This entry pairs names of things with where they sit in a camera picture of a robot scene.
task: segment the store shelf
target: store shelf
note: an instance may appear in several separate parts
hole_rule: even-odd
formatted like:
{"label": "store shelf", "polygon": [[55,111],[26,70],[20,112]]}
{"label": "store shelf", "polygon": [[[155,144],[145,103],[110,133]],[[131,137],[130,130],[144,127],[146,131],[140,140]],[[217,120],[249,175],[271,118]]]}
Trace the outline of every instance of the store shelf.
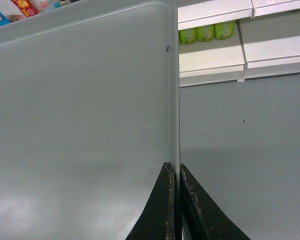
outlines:
{"label": "store shelf", "polygon": [[179,46],[181,87],[240,80],[244,65],[237,28],[233,37],[226,40],[197,41]]}
{"label": "store shelf", "polygon": [[251,0],[178,0],[178,29],[189,29],[252,16]]}
{"label": "store shelf", "polygon": [[242,19],[240,27],[245,78],[300,72],[300,11]]}
{"label": "store shelf", "polygon": [[300,9],[300,0],[252,0],[253,17]]}

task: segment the red package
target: red package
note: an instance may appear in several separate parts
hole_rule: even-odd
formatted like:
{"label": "red package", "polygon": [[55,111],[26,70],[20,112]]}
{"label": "red package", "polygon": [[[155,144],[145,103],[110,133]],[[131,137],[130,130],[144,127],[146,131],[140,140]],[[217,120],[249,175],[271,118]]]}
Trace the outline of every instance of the red package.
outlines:
{"label": "red package", "polygon": [[13,2],[27,18],[39,13],[38,9],[36,9],[29,0],[11,0],[11,2]]}

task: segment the gray floor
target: gray floor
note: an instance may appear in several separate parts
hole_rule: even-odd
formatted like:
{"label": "gray floor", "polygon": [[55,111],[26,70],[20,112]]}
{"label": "gray floor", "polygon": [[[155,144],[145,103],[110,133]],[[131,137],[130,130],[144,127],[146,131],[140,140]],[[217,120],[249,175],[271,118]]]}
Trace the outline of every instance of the gray floor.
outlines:
{"label": "gray floor", "polygon": [[300,240],[300,75],[180,90],[181,162],[252,240]]}

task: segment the gray plastic panel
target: gray plastic panel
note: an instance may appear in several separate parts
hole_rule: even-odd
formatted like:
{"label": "gray plastic panel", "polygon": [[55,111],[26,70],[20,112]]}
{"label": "gray plastic panel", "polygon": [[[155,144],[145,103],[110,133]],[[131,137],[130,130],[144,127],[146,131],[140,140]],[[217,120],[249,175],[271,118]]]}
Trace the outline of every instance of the gray plastic panel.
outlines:
{"label": "gray plastic panel", "polygon": [[0,240],[127,237],[163,162],[179,168],[176,36],[174,1],[0,28]]}
{"label": "gray plastic panel", "polygon": [[181,162],[251,240],[300,240],[300,75],[180,90]]}

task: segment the green bottle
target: green bottle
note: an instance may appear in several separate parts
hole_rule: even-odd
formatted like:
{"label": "green bottle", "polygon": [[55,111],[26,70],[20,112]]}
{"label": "green bottle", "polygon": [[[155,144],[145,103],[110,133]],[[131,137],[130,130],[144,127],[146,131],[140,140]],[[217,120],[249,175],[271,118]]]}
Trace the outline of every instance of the green bottle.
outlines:
{"label": "green bottle", "polygon": [[198,26],[196,36],[199,42],[208,42],[215,38],[215,25]]}
{"label": "green bottle", "polygon": [[215,24],[215,38],[218,40],[229,39],[235,31],[235,20]]}
{"label": "green bottle", "polygon": [[197,41],[196,28],[189,28],[179,31],[180,43],[181,44],[192,44]]}

